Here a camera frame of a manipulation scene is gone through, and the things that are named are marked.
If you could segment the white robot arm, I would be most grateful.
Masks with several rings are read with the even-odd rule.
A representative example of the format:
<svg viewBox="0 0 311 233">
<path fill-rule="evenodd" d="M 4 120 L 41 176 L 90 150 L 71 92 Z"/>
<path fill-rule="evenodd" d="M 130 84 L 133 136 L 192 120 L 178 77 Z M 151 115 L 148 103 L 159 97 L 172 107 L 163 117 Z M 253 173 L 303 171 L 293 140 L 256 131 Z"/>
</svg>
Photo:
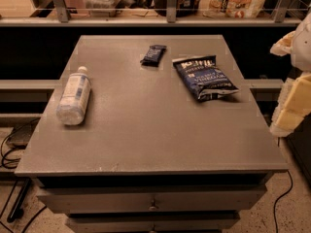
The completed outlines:
<svg viewBox="0 0 311 233">
<path fill-rule="evenodd" d="M 287 78 L 283 83 L 270 125 L 272 135 L 287 137 L 311 113 L 311 15 L 275 43 L 270 52 L 289 54 L 292 66 L 301 72 L 299 77 Z"/>
</svg>

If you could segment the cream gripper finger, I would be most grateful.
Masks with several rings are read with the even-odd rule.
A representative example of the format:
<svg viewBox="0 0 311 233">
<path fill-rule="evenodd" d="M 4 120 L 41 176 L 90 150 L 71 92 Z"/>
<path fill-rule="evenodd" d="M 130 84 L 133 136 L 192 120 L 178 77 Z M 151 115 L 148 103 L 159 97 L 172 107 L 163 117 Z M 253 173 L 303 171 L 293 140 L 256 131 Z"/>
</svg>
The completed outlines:
<svg viewBox="0 0 311 233">
<path fill-rule="evenodd" d="M 287 137 L 302 123 L 303 116 L 277 108 L 272 116 L 270 132 L 276 137 Z"/>
<path fill-rule="evenodd" d="M 303 117 L 311 113 L 311 74 L 301 75 L 294 81 L 285 109 Z"/>
</svg>

